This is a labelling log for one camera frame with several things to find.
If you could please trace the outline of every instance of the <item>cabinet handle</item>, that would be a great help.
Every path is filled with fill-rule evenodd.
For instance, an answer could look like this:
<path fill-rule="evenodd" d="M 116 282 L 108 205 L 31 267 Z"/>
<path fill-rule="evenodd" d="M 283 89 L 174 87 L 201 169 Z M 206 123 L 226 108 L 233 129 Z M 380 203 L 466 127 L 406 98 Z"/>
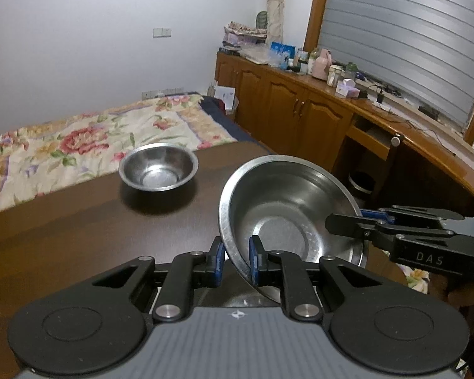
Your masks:
<path fill-rule="evenodd" d="M 299 102 L 299 99 L 297 98 L 295 100 L 295 104 L 293 104 L 293 116 L 295 116 L 296 113 L 297 113 L 297 104 L 298 104 L 298 102 Z"/>
<path fill-rule="evenodd" d="M 304 112 L 304 105 L 305 105 L 305 101 L 302 101 L 300 103 L 299 118 L 302 118 L 302 112 Z"/>

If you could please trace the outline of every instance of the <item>beige curtain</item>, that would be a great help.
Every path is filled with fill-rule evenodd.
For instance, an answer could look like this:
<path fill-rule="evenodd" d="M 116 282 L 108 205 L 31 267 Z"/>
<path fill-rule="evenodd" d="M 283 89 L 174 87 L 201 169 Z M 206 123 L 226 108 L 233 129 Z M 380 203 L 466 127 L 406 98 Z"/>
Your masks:
<path fill-rule="evenodd" d="M 267 0 L 267 44 L 283 42 L 284 0 Z"/>

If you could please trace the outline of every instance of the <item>window blind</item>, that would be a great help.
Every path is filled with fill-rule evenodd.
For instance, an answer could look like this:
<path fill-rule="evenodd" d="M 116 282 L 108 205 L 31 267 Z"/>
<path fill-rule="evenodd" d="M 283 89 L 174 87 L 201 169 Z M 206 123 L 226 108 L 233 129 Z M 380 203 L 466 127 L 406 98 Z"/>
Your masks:
<path fill-rule="evenodd" d="M 465 126 L 474 105 L 474 0 L 327 0 L 319 46 Z"/>

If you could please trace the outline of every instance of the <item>metal bowl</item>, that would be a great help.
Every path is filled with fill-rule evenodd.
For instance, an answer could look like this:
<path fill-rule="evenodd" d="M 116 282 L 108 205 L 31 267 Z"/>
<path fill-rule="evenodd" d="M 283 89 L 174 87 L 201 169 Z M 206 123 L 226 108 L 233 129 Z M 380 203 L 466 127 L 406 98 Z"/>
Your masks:
<path fill-rule="evenodd" d="M 119 164 L 123 182 L 136 190 L 159 192 L 187 183 L 198 170 L 197 156 L 180 145 L 144 145 L 128 153 Z"/>
<path fill-rule="evenodd" d="M 251 282 L 249 237 L 259 235 L 266 250 L 288 250 L 317 262 L 334 255 L 364 267 L 367 246 L 330 234 L 331 213 L 361 215 L 349 191 L 329 172 L 304 159 L 266 155 L 245 163 L 230 177 L 219 202 L 219 229 L 226 252 Z M 264 295 L 279 302 L 279 291 Z"/>

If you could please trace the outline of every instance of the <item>wooden table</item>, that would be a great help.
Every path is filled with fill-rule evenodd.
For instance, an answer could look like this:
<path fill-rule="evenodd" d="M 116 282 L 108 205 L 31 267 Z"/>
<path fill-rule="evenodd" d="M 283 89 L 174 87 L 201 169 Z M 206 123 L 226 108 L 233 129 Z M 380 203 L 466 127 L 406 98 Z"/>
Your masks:
<path fill-rule="evenodd" d="M 183 252 L 208 250 L 219 234 L 226 180 L 241 164 L 267 153 L 250 142 L 197 151 L 193 187 L 169 201 L 137 203 L 115 173 L 0 212 L 0 379 L 19 371 L 6 330 L 21 306 L 140 255 L 164 263 Z M 398 267 L 381 256 L 371 252 L 370 269 L 404 282 Z"/>

